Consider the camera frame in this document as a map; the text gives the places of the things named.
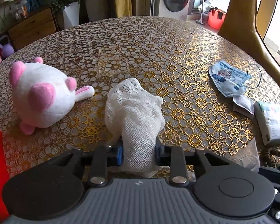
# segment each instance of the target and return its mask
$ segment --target red bucket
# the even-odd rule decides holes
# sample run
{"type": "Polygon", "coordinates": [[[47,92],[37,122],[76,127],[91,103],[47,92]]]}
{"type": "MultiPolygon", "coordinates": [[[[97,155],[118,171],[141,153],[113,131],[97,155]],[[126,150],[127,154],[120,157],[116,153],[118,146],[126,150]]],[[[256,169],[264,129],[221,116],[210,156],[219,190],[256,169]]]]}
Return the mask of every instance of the red bucket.
{"type": "Polygon", "coordinates": [[[208,25],[214,29],[220,30],[224,22],[225,16],[226,13],[222,10],[212,9],[212,11],[210,11],[210,16],[208,17],[208,25]]]}

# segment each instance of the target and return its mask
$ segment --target blue face mask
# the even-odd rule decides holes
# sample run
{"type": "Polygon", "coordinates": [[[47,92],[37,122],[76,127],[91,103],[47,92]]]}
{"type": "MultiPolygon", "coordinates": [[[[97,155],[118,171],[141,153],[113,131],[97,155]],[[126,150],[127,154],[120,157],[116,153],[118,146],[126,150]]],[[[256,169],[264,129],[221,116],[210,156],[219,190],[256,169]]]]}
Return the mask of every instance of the blue face mask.
{"type": "Polygon", "coordinates": [[[245,81],[252,78],[252,76],[248,73],[248,71],[243,72],[239,69],[236,69],[235,67],[229,65],[224,60],[221,60],[216,64],[212,65],[209,68],[209,74],[212,80],[214,81],[216,87],[225,97],[230,98],[230,97],[242,95],[244,92],[247,91],[247,88],[250,88],[244,85],[245,81]]]}

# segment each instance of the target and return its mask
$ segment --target plush toy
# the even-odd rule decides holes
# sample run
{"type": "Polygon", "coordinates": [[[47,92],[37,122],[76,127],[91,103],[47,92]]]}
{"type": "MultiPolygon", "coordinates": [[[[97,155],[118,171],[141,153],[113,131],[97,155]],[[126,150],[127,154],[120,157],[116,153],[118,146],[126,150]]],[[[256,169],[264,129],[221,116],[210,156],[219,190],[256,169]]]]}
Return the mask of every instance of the plush toy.
{"type": "Polygon", "coordinates": [[[13,89],[13,103],[22,119],[21,130],[31,135],[35,127],[47,128],[62,119],[75,102],[94,95],[94,88],[84,86],[77,91],[77,82],[58,69],[35,62],[13,64],[9,80],[13,89]]]}

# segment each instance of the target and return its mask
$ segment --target lace tablecloth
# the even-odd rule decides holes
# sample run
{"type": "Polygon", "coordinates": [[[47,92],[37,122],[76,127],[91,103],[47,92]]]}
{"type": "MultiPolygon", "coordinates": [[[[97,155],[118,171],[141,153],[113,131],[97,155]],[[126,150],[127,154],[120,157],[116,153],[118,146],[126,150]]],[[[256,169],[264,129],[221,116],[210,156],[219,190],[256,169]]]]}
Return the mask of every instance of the lace tablecloth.
{"type": "MultiPolygon", "coordinates": [[[[234,155],[255,136],[262,146],[256,119],[232,111],[208,75],[218,60],[246,71],[255,61],[220,36],[187,22],[161,17],[114,18],[88,23],[47,36],[26,46],[0,64],[0,130],[10,176],[78,146],[93,150],[110,138],[104,125],[107,93],[120,81],[135,77],[142,87],[164,100],[164,144],[184,150],[204,147],[224,157],[234,155]],[[77,79],[92,85],[95,95],[75,104],[62,120],[31,136],[20,132],[13,109],[8,72],[13,62],[41,56],[77,79]]],[[[280,88],[260,67],[262,82],[245,94],[254,101],[280,104],[280,88]]],[[[251,84],[259,71],[251,67],[251,84]]]]}

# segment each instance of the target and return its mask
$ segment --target white gauze cloth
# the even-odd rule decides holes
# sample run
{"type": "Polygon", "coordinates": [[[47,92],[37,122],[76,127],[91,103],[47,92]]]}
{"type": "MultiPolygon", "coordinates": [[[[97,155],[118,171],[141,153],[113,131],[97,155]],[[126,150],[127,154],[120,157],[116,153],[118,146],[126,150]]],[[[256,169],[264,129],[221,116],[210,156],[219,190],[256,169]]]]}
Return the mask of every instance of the white gauze cloth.
{"type": "Polygon", "coordinates": [[[161,112],[163,99],[146,92],[136,78],[129,78],[108,93],[105,124],[115,142],[122,136],[124,160],[121,171],[152,177],[154,147],[158,133],[165,126],[161,112]]]}

